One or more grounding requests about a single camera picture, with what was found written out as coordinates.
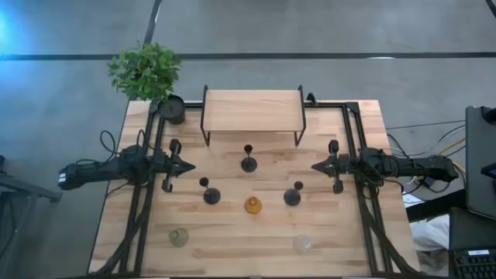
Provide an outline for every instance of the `keyboard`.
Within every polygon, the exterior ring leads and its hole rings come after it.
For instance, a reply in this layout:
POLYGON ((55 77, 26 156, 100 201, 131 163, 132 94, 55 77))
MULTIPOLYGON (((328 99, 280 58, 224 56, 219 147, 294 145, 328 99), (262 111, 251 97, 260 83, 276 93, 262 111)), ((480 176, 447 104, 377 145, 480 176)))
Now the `keyboard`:
POLYGON ((496 249, 452 251, 458 278, 496 278, 496 249))

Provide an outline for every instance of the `potted plant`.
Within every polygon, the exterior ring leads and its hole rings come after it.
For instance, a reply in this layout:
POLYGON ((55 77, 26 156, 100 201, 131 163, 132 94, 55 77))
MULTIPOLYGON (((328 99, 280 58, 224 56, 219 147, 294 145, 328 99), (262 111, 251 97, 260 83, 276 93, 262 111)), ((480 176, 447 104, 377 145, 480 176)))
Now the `potted plant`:
POLYGON ((112 87, 130 98, 151 100, 151 108, 171 124, 184 121, 184 100, 172 95, 178 80, 181 61, 174 53, 158 43, 145 43, 143 48, 122 50, 119 59, 108 64, 112 87))

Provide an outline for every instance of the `green leaves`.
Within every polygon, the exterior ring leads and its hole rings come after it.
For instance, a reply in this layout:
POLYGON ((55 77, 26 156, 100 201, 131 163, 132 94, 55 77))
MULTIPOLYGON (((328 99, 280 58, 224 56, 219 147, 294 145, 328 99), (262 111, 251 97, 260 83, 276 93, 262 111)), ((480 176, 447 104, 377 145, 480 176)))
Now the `green leaves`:
POLYGON ((158 43, 145 43, 137 50, 121 50, 119 59, 108 63, 112 87, 142 100, 167 100, 179 79, 181 62, 174 51, 158 43))

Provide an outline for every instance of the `black vase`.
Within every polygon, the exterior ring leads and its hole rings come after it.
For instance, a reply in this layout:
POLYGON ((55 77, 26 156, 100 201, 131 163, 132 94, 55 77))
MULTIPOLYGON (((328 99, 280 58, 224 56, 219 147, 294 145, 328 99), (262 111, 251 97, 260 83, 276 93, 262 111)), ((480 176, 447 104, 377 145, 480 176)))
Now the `black vase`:
POLYGON ((158 113, 170 124, 179 125, 184 122, 184 100, 176 95, 169 95, 168 102, 160 102, 158 113))

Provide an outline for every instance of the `wooden tabletop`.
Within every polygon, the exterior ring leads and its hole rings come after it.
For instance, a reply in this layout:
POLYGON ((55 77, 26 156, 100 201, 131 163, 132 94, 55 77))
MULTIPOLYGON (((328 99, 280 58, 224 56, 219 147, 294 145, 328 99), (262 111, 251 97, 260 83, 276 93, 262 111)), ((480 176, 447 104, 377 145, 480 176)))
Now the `wooden tabletop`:
MULTIPOLYGON (((389 147, 378 101, 358 101, 367 144, 389 147)), ((119 148, 136 142, 146 123, 147 102, 130 102, 119 148)), ((196 169, 173 179, 174 191, 160 189, 164 175, 158 175, 146 238, 142 276, 341 276, 368 275, 367 255, 353 177, 343 175, 344 191, 332 193, 332 180, 310 166, 327 158, 327 144, 340 142, 340 153, 348 152, 343 117, 336 108, 307 109, 307 129, 299 147, 288 133, 212 134, 205 146, 200 110, 187 110, 186 121, 167 125, 163 148, 173 138, 182 142, 181 158, 196 169), (253 146, 258 168, 245 173, 239 163, 246 156, 245 144, 253 146), (203 202, 201 177, 220 190, 217 205, 203 202), (283 193, 301 181, 301 203, 289 207, 283 193), (244 202, 258 197, 262 210, 250 215, 244 202), (173 247, 169 232, 184 228, 189 241, 173 247), (294 249, 298 236, 309 236, 312 248, 305 254, 294 249)), ((356 131, 355 145, 358 144, 356 131)), ((113 181, 109 190, 122 181, 113 181)), ((122 240, 126 228, 132 188, 123 188, 106 200, 90 270, 97 270, 122 240)), ((419 268, 400 188, 386 183, 380 203, 386 233, 398 252, 419 268)), ((379 248, 375 243, 377 259, 379 248)), ((136 243, 131 250, 134 254, 136 243)), ((129 265, 132 268, 133 256, 129 265)))
POLYGON ((207 90, 204 129, 301 131, 301 93, 299 90, 207 90))

